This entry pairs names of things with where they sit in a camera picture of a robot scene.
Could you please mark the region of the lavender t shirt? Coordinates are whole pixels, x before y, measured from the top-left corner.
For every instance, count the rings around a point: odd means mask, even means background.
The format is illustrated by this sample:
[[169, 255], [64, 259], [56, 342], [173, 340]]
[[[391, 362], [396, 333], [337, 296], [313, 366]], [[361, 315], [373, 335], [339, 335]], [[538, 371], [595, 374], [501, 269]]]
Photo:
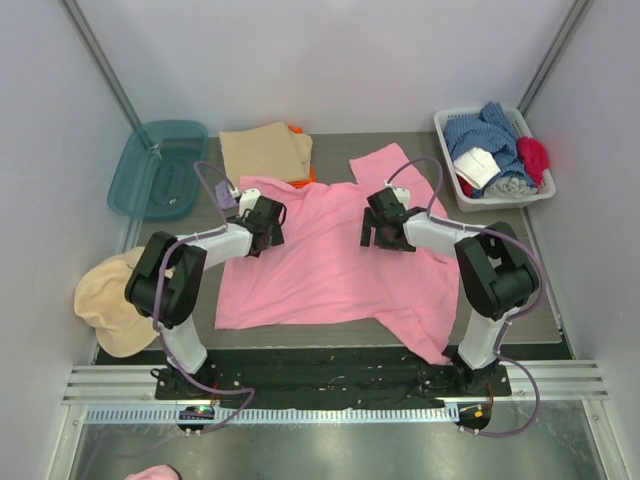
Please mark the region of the lavender t shirt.
[[231, 210], [237, 207], [238, 203], [233, 197], [226, 181], [221, 181], [215, 186], [216, 200], [223, 210]]

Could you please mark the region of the beige t shirt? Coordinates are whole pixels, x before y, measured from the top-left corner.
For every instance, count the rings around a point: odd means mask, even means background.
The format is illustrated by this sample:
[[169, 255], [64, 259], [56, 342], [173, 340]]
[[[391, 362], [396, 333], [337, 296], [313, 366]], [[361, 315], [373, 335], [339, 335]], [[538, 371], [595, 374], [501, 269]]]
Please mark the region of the beige t shirt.
[[243, 176], [275, 178], [287, 183], [311, 176], [312, 138], [275, 122], [245, 131], [219, 133], [227, 177], [238, 185]]

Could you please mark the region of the pink t shirt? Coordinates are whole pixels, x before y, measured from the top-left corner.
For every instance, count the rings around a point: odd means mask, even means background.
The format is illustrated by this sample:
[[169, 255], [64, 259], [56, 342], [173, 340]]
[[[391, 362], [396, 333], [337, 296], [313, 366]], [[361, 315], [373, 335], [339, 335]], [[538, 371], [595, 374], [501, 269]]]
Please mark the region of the pink t shirt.
[[224, 265], [215, 327], [337, 324], [373, 318], [411, 352], [444, 364], [458, 304], [456, 261], [427, 249], [398, 252], [360, 244], [366, 199], [389, 177], [410, 192], [413, 206], [433, 189], [401, 147], [392, 143], [350, 162], [354, 182], [296, 189], [280, 180], [244, 176], [287, 208], [284, 242], [259, 257]]

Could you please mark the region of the orange t shirt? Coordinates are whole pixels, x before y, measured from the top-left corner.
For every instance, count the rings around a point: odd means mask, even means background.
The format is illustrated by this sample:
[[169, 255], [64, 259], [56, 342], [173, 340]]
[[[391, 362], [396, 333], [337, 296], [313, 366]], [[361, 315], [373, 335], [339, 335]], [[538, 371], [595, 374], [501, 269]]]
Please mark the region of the orange t shirt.
[[315, 170], [311, 163], [313, 141], [301, 127], [288, 125], [288, 129], [298, 143], [303, 170], [306, 173], [306, 177], [303, 180], [290, 182], [290, 185], [296, 189], [301, 189], [316, 181]]

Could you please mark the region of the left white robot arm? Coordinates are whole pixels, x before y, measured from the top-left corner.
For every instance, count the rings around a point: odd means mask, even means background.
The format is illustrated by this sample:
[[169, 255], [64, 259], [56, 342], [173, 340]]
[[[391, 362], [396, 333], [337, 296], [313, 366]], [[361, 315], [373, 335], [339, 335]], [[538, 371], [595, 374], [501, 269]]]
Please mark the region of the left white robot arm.
[[240, 197], [238, 213], [223, 226], [186, 236], [159, 231], [144, 247], [124, 297], [151, 320], [169, 365], [180, 372], [178, 386], [190, 398], [205, 397], [213, 385], [208, 352], [193, 320], [203, 274], [282, 245], [286, 216], [283, 203], [249, 189]]

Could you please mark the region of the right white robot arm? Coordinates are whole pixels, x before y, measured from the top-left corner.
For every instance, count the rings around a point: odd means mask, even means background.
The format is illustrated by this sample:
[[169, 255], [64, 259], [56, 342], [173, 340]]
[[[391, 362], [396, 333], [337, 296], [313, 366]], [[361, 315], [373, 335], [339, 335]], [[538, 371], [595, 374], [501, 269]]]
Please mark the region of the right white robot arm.
[[471, 306], [463, 340], [451, 372], [452, 387], [477, 393], [499, 365], [498, 354], [510, 323], [532, 294], [542, 291], [542, 269], [504, 222], [489, 226], [459, 223], [426, 208], [408, 206], [409, 192], [391, 185], [370, 195], [364, 209], [360, 244], [414, 252], [418, 248], [457, 261]]

